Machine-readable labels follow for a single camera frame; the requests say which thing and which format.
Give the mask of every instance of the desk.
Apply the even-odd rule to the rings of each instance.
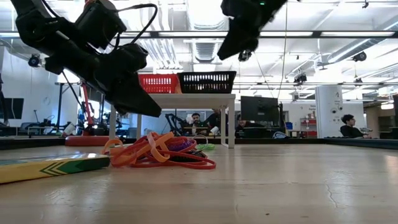
[[[162,109],[207,109],[220,108],[221,114],[225,114],[225,109],[229,108],[228,116],[228,145],[226,145],[225,130],[222,128],[222,145],[233,149],[235,147],[235,94],[150,94],[152,99]],[[225,116],[221,116],[221,126],[225,127]],[[137,139],[141,138],[142,115],[137,116]],[[109,132],[109,138],[114,138],[114,132]]]

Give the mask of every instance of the rubber band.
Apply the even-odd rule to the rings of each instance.
[[[119,147],[110,149],[114,144]],[[163,135],[149,133],[127,147],[118,139],[109,140],[101,153],[111,156],[111,164],[114,167],[180,166],[191,169],[214,169],[216,162],[209,160],[202,152],[196,151],[196,146],[196,140],[185,136],[174,137],[173,133]],[[176,162],[180,158],[191,159],[194,162]]]

